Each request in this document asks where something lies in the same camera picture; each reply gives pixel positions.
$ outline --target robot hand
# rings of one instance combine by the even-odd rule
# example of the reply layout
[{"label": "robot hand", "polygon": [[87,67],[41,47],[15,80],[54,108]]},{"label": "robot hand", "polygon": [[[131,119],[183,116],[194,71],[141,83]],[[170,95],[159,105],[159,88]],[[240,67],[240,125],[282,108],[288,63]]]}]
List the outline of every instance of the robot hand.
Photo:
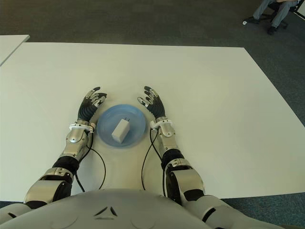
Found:
[{"label": "robot hand", "polygon": [[146,97],[146,99],[142,99],[141,97],[138,97],[139,103],[144,105],[147,108],[147,110],[149,110],[153,114],[155,119],[165,117],[165,109],[160,99],[160,96],[157,94],[157,92],[154,89],[148,86],[145,86],[144,89],[145,89],[144,93],[147,94],[148,97]]},{"label": "robot hand", "polygon": [[107,94],[95,93],[100,90],[100,88],[101,87],[93,88],[86,94],[78,110],[78,121],[83,120],[89,122],[97,108],[105,101]]}]

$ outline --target black cable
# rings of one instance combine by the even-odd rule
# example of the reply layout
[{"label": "black cable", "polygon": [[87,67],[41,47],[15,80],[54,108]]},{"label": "black cable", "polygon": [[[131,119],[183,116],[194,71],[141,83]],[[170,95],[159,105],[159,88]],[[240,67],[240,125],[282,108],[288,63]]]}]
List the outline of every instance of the black cable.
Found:
[{"label": "black cable", "polygon": [[162,175],[162,190],[163,190],[163,195],[166,197],[165,187],[164,187],[164,177],[165,177],[165,170],[163,169],[163,175]]},{"label": "black cable", "polygon": [[[153,141],[152,141],[152,132],[150,132],[149,134],[150,140],[151,140],[151,144],[155,150],[155,152],[157,153],[158,157],[160,158],[160,161],[162,161],[160,154],[158,153],[156,147],[154,147]],[[165,176],[165,171],[163,169],[163,175],[162,175],[162,190],[163,190],[163,195],[166,197],[166,193],[165,193],[165,186],[164,186],[164,176]]]},{"label": "black cable", "polygon": [[84,187],[81,185],[81,182],[80,182],[80,180],[78,179],[77,172],[75,173],[75,178],[76,178],[76,181],[77,181],[78,185],[80,186],[82,192],[85,192]]},{"label": "black cable", "polygon": [[147,153],[146,153],[145,158],[144,158],[144,161],[143,161],[142,169],[141,169],[141,181],[142,181],[142,187],[143,187],[144,190],[146,190],[146,189],[145,189],[145,186],[144,186],[144,182],[143,182],[143,169],[144,169],[144,163],[145,163],[145,160],[146,160],[147,155],[148,155],[148,153],[149,153],[149,150],[151,149],[153,143],[155,142],[155,140],[156,140],[156,138],[157,138],[157,136],[158,136],[158,133],[159,133],[159,129],[158,129],[158,131],[157,131],[156,137],[154,137],[154,140],[151,142],[151,145],[149,146],[149,148],[148,148],[148,150],[147,150]]},{"label": "black cable", "polygon": [[[99,157],[100,159],[102,160],[103,164],[104,164],[104,178],[103,178],[103,181],[102,181],[102,184],[101,186],[99,187],[99,189],[101,189],[101,187],[103,186],[104,182],[105,182],[105,179],[106,179],[106,165],[105,165],[105,162],[104,162],[104,159],[102,158],[102,156],[95,150],[95,149],[92,149],[92,146],[93,146],[93,138],[94,137],[94,134],[92,133],[92,140],[91,140],[91,144],[90,144],[90,147],[87,146],[88,148],[88,151],[86,152],[86,154],[80,159],[79,163],[81,163],[81,161],[89,154],[89,152],[91,150],[93,150]],[[76,178],[76,181],[78,183],[78,185],[80,186],[82,192],[85,192],[85,189],[83,188],[83,186],[81,185],[81,182],[78,178],[78,175],[77,175],[77,172],[75,173],[75,178]]]},{"label": "black cable", "polygon": [[[92,140],[91,140],[91,144],[90,144],[90,147],[87,146],[88,148],[88,151],[85,153],[85,155],[80,159],[80,161],[78,162],[79,164],[81,163],[81,161],[88,155],[88,153],[90,152],[91,148],[92,148],[92,145],[93,145],[93,139],[94,139],[94,133],[92,133]],[[80,186],[82,192],[85,192],[85,189],[84,187],[81,185],[81,182],[78,178],[78,175],[77,175],[77,172],[75,172],[75,178],[76,178],[76,181],[78,183],[78,185]]]},{"label": "black cable", "polygon": [[91,149],[91,150],[93,150],[100,157],[100,159],[102,160],[102,162],[104,164],[104,179],[101,183],[101,186],[99,187],[99,189],[101,189],[101,187],[103,186],[103,184],[105,182],[105,178],[106,178],[106,165],[105,165],[105,162],[104,162],[104,159],[102,158],[102,156],[95,149]]},{"label": "black cable", "polygon": [[151,144],[152,144],[152,146],[153,146],[153,149],[155,150],[155,152],[157,153],[158,157],[160,158],[160,161],[162,161],[160,154],[158,153],[156,147],[154,147],[154,144],[153,144],[153,140],[152,140],[152,129],[151,129],[150,132],[149,132],[149,138],[150,138],[150,140],[151,140]]}]

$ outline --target robot forearm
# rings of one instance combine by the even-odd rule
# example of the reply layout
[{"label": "robot forearm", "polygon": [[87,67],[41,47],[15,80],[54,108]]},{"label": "robot forearm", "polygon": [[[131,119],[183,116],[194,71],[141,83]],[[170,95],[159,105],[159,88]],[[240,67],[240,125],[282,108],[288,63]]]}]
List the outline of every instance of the robot forearm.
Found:
[{"label": "robot forearm", "polygon": [[24,203],[39,208],[48,203],[70,196],[72,182],[93,133],[88,122],[78,121],[70,125],[66,147],[52,168],[49,168],[29,189]]},{"label": "robot forearm", "polygon": [[162,158],[161,166],[166,174],[167,196],[181,205],[202,197],[202,179],[178,149],[171,120],[159,117],[151,126],[159,129],[159,152]]}]

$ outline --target floor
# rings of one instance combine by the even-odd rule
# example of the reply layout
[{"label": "floor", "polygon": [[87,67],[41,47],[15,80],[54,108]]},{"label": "floor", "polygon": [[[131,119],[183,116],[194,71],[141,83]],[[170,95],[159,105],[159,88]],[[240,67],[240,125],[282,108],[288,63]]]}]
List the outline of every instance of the floor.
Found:
[{"label": "floor", "polygon": [[[0,35],[28,42],[245,47],[305,125],[305,21],[242,25],[261,0],[2,0]],[[305,195],[226,199],[256,219],[305,227]]]}]

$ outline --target plate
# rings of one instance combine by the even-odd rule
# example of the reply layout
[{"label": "plate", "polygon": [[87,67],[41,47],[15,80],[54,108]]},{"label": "plate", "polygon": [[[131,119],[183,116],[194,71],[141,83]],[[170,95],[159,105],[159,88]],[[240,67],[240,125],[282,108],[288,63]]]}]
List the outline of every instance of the plate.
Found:
[{"label": "plate", "polygon": [[[116,142],[112,133],[121,119],[129,119],[130,130],[122,143]],[[146,119],[141,110],[128,105],[120,104],[109,108],[99,118],[97,133],[102,141],[114,147],[126,147],[135,144],[141,139],[146,129]]]}]

